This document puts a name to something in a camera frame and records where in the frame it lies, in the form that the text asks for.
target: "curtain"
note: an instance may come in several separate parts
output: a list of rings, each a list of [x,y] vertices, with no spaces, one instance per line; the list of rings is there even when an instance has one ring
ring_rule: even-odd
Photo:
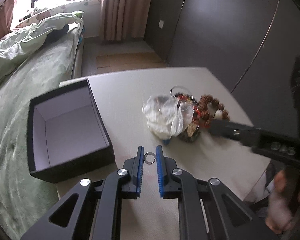
[[[0,9],[0,39],[11,32],[13,7],[17,0],[6,0]]]
[[[143,37],[149,6],[150,0],[101,0],[101,40]]]

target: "green blanket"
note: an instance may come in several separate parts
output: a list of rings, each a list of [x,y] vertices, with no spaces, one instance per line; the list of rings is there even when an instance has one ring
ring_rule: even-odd
[[[42,45],[65,24],[66,35]],[[29,175],[29,100],[71,78],[82,27],[77,16],[58,14],[0,42],[0,224],[11,239],[20,239],[58,201],[55,185]]]

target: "tabletop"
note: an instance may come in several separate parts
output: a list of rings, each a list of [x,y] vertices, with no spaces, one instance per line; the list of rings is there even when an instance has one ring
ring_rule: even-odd
[[[138,146],[155,152],[162,141],[147,127],[142,106],[151,95],[170,94],[173,86],[188,88],[200,99],[211,94],[229,111],[231,121],[252,123],[222,83],[204,67],[132,70],[89,76],[60,83],[67,85],[88,79],[101,118],[114,148],[116,164],[56,184],[64,195],[80,179],[104,179],[122,168],[126,159],[135,157]],[[195,178],[219,178],[240,199],[244,199],[258,181],[270,159],[253,154],[249,148],[225,138],[214,138],[202,130],[194,143],[172,138],[162,145],[163,154]],[[178,201],[163,200],[158,190],[156,164],[144,164],[142,191],[137,200],[122,201],[121,239],[179,239]]]

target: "tiled floor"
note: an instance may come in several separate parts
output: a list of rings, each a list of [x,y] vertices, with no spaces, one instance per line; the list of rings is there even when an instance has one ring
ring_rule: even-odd
[[[123,42],[100,45],[88,38],[84,41],[82,76],[131,69],[158,68],[167,65],[144,42]]]

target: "black box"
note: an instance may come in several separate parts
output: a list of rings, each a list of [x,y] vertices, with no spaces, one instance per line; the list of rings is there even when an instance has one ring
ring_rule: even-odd
[[[30,100],[27,156],[30,175],[51,183],[115,162],[88,80]]]

